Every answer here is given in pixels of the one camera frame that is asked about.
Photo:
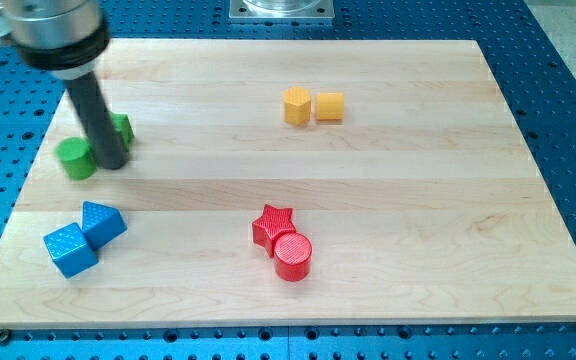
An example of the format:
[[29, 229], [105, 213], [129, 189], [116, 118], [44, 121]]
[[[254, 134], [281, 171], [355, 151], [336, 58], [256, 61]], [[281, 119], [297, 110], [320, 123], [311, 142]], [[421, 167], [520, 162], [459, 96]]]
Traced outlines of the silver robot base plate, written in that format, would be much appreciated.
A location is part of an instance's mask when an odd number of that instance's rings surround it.
[[231, 0], [229, 17], [256, 19], [333, 19], [333, 0]]

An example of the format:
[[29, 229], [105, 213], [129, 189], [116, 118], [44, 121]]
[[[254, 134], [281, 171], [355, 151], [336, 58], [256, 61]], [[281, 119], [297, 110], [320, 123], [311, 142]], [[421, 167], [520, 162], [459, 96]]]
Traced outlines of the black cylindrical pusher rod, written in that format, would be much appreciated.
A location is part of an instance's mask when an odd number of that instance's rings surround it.
[[64, 80], [64, 85], [97, 164], [110, 170], [122, 168], [128, 162], [127, 150], [111, 120], [95, 73], [88, 72], [76, 79]]

